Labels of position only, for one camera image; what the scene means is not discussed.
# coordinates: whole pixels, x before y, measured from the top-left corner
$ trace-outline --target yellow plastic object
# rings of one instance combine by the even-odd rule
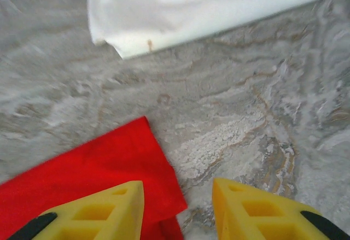
[[[301,214],[310,206],[232,180],[216,178],[213,205],[219,240],[327,240]]]
[[[34,240],[139,240],[143,208],[142,181],[121,184],[47,210],[58,216]]]

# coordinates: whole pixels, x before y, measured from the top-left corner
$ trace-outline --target red towel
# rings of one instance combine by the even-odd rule
[[[144,185],[141,239],[183,239],[175,215],[186,202],[146,117],[2,184],[0,239],[49,208],[130,180]]]

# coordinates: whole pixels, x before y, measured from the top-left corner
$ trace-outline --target white fabric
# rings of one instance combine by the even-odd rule
[[[226,30],[313,0],[88,0],[95,44],[122,58]]]

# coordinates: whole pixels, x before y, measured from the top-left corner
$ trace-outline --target black rubber tip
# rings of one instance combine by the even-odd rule
[[[301,211],[300,213],[330,240],[350,240],[349,235],[325,217],[309,211]]]
[[[47,213],[31,220],[8,240],[31,240],[57,218],[56,213]]]

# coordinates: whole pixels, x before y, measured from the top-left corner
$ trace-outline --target gray marble surface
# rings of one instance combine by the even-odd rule
[[[350,0],[320,0],[123,61],[86,0],[0,0],[0,182],[146,115],[216,239],[214,177],[294,198],[350,233]]]

